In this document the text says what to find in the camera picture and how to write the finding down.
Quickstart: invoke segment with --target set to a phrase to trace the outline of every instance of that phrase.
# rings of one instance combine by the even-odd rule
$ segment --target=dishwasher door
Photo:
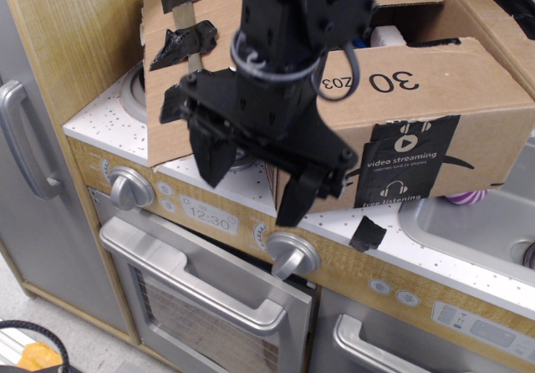
[[[435,335],[324,289],[309,373],[513,373]]]

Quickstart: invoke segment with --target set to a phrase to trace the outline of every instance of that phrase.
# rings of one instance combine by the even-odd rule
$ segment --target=stovetop burner
[[[145,102],[145,75],[143,73],[143,63],[139,62],[132,70],[126,74],[120,88],[120,102],[125,111],[144,124],[147,123],[147,107]],[[252,166],[256,158],[248,155],[242,149],[237,150],[236,161],[231,167],[231,171],[241,171]]]
[[[120,91],[120,101],[125,111],[139,122],[146,124],[145,76],[143,74],[142,62],[139,62],[126,74]]]

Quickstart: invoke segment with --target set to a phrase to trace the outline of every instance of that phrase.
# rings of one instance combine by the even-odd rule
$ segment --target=control panel
[[[535,363],[535,339],[456,306],[436,301],[433,320],[511,355]]]

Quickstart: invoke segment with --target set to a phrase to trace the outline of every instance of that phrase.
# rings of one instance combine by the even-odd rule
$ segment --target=white button
[[[173,196],[173,194],[175,193],[175,191],[173,191],[173,188],[167,185],[165,182],[159,181],[156,186],[158,187],[158,190],[166,196]]]
[[[372,288],[377,294],[388,295],[392,292],[392,288],[382,279],[371,279],[368,282],[370,288]]]
[[[160,204],[168,211],[168,212],[176,212],[176,206],[173,202],[168,201],[167,199],[161,199]]]
[[[402,303],[406,304],[407,306],[418,306],[420,304],[420,300],[418,297],[409,291],[398,291],[395,294],[395,297]]]

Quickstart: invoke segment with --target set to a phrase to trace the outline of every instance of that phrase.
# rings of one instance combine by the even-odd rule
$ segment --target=black cable
[[[323,91],[321,91],[320,83],[316,81],[314,75],[312,74],[310,76],[310,80],[312,82],[312,87],[316,95],[321,97],[324,100],[327,101],[341,101],[345,100],[348,97],[350,97],[359,86],[360,81],[360,67],[359,67],[359,61],[357,60],[357,56],[354,53],[354,47],[352,43],[346,43],[342,49],[345,52],[345,56],[347,57],[349,61],[349,65],[351,66],[351,73],[352,73],[352,80],[351,80],[351,87],[349,88],[348,92],[345,95],[342,95],[341,97],[328,97]]]
[[[45,329],[44,327],[41,327],[40,325],[37,325],[35,323],[29,323],[28,321],[22,321],[22,320],[0,321],[0,330],[1,329],[31,330],[41,335],[44,335],[58,347],[59,354],[61,355],[61,359],[64,362],[59,368],[59,371],[61,373],[70,373],[69,355],[67,355],[67,350],[65,349],[63,342],[61,342],[61,340],[52,331],[49,331]]]

